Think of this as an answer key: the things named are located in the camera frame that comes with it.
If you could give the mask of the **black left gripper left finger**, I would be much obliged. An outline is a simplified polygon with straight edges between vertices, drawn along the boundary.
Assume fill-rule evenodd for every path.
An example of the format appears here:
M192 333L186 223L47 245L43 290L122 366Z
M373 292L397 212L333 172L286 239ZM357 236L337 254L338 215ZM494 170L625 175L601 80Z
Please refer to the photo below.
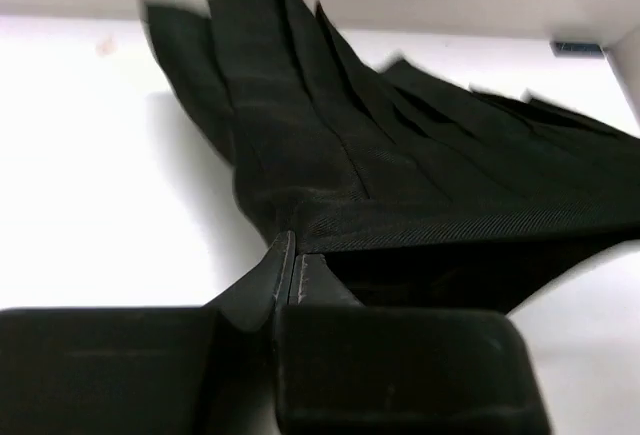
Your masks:
M5 434L202 434L222 383L260 360L295 259L292 232L200 307L1 314Z

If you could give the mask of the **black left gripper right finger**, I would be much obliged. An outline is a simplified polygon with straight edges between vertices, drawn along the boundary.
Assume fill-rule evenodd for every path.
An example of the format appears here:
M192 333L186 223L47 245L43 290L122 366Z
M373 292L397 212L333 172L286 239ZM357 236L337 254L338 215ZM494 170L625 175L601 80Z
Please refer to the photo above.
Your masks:
M503 315L362 305L296 258L274 320L285 434L546 434L526 344Z

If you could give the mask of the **black pleated skirt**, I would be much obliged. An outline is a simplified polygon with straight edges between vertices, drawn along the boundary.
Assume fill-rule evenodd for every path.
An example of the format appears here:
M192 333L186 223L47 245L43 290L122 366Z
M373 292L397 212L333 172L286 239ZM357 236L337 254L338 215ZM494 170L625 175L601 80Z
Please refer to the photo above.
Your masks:
M367 66L321 6L143 0L179 103L266 241L290 232L364 302L510 311L639 236L639 141L396 59Z

